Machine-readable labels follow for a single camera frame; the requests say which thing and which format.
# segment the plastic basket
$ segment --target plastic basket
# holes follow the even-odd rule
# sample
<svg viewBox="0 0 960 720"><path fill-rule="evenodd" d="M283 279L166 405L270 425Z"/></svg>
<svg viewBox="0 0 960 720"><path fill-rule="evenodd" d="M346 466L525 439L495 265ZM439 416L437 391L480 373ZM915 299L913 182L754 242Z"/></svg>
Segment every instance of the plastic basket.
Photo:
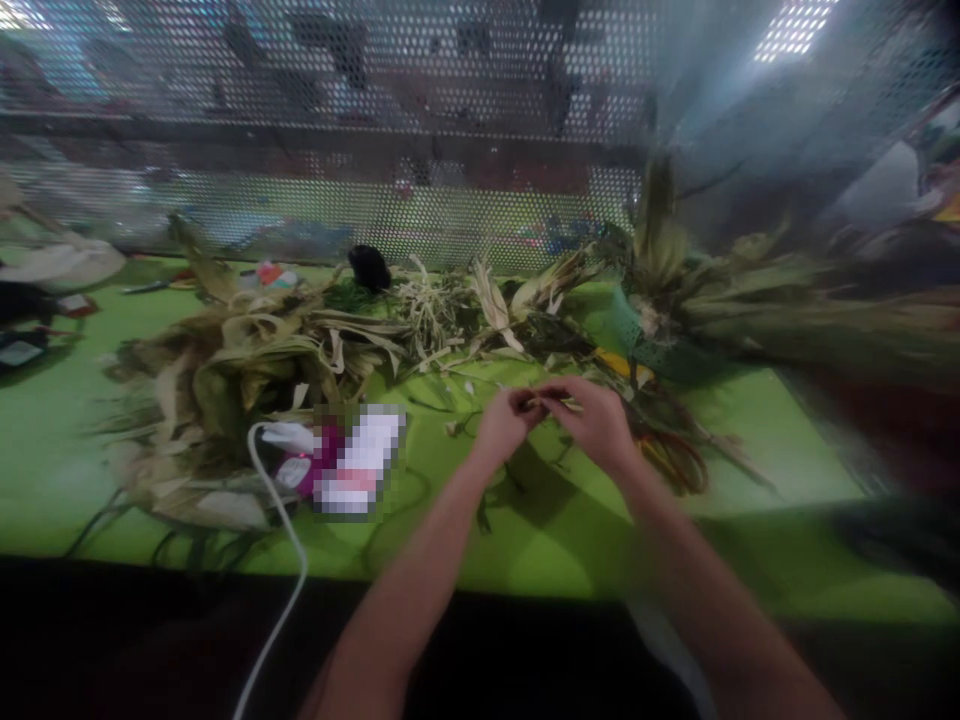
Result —
<svg viewBox="0 0 960 720"><path fill-rule="evenodd" d="M684 385L700 385L730 372L733 367L722 355L690 340L681 339L672 345L644 342L640 316L619 285L610 303L610 319L623 355L633 357L659 377Z"/></svg>

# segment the yellow object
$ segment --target yellow object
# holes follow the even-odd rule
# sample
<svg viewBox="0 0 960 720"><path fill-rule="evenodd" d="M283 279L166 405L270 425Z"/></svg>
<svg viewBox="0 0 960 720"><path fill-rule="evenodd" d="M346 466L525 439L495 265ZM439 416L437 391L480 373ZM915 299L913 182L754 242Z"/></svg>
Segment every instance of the yellow object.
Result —
<svg viewBox="0 0 960 720"><path fill-rule="evenodd" d="M627 362L627 359L622 355L617 355L615 352L610 350L604 350L603 348L597 348L595 354L600 358L604 364L613 370L618 375L623 375L625 378L630 377L630 363ZM653 370L643 365L637 365L637 376L639 377L641 373L648 372L650 373L648 379L653 380Z"/></svg>

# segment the light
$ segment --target light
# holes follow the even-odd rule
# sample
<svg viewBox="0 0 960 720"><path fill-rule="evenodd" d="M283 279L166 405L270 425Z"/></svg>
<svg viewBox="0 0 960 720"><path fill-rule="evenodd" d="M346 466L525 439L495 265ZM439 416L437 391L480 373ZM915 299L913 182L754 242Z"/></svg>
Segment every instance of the light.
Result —
<svg viewBox="0 0 960 720"><path fill-rule="evenodd" d="M24 0L0 0L0 30L52 30L43 14Z"/></svg>
<svg viewBox="0 0 960 720"><path fill-rule="evenodd" d="M773 62L784 53L802 55L809 52L814 35L827 24L826 17L836 2L785 0L780 12L770 21L766 36L757 45L753 59L756 62Z"/></svg>

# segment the green table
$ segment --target green table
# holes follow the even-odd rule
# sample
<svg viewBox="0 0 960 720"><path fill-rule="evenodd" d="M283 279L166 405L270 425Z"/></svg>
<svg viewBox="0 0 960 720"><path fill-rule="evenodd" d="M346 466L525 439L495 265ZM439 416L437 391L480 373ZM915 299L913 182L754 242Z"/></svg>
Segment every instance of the green table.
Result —
<svg viewBox="0 0 960 720"><path fill-rule="evenodd" d="M3 434L0 454L0 552L57 556L113 491L102 444L80 431L91 403L116 392L96 360L133 337L146 337L196 311L192 293L165 290L124 296L123 287L147 282L182 261L136 260L93 291L101 311L87 318L84 338L69 349L54 347L38 365L0 381ZM305 274L322 271L307 269ZM587 325L603 335L604 292L587 288ZM75 321L58 318L55 327ZM541 379L543 371L503 361L467 369L506 384ZM464 379L444 381L465 411L495 390ZM374 382L368 400L403 403L408 393L429 398L435 386L415 378L402 387ZM771 612L781 616L878 622L953 623L957 614L932 583L894 575L843 548L823 519L826 508L859 502L863 493L817 433L787 389L769 370L725 381L685 396L716 433L742 437L754 460L776 481L780 496L757 486L719 457L708 457L710 491L682 500L708 537ZM310 557L312 575L368 579L415 527L431 498L468 452L466 437L448 438L450 416L409 408L406 453L394 473L381 517L372 523L332 523L308 511L295 518ZM573 451L563 471L549 464L562 450L555 425L545 423L511 463L526 487L497 485L489 510L493 533L474 529L459 587L513 595L594 598L615 595L642 566L639 541L610 481ZM139 512L107 523L79 557L147 564L167 526ZM224 541L228 534L222 533ZM174 541L165 564L183 567L188 542ZM296 558L282 531L259 543L241 566L244 573L293 574Z"/></svg>

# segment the perforated metal mesh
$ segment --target perforated metal mesh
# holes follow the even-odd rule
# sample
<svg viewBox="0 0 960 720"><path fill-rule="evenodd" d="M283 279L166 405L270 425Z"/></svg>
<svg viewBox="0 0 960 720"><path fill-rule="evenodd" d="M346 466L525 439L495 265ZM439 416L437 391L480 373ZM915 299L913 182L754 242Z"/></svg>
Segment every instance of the perforated metal mesh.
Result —
<svg viewBox="0 0 960 720"><path fill-rule="evenodd" d="M239 256L529 269L626 222L655 143L681 189L730 173L681 206L710 245L771 187L842 188L960 77L944 7L2 0L0 160L127 248L168 249L176 209Z"/></svg>

